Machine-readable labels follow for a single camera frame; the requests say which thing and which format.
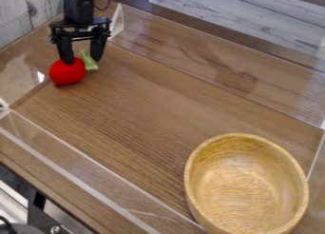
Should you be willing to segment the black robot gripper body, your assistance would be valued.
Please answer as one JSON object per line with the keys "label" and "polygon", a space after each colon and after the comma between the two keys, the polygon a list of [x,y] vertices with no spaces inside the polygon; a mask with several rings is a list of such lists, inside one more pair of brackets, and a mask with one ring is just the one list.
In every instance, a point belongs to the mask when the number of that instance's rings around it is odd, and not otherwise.
{"label": "black robot gripper body", "polygon": [[94,16],[94,0],[64,0],[64,19],[49,24],[50,42],[70,44],[89,40],[104,44],[110,34],[110,19]]}

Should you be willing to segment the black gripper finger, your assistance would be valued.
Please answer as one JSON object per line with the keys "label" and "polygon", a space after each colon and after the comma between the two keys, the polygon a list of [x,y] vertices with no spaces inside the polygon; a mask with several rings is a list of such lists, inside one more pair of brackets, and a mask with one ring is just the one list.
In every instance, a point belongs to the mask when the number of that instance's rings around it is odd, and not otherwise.
{"label": "black gripper finger", "polygon": [[73,50],[72,50],[72,41],[68,36],[58,36],[56,38],[56,46],[60,58],[68,64],[73,64]]}
{"label": "black gripper finger", "polygon": [[90,56],[98,62],[105,50],[108,38],[110,36],[109,31],[93,32],[90,38]]}

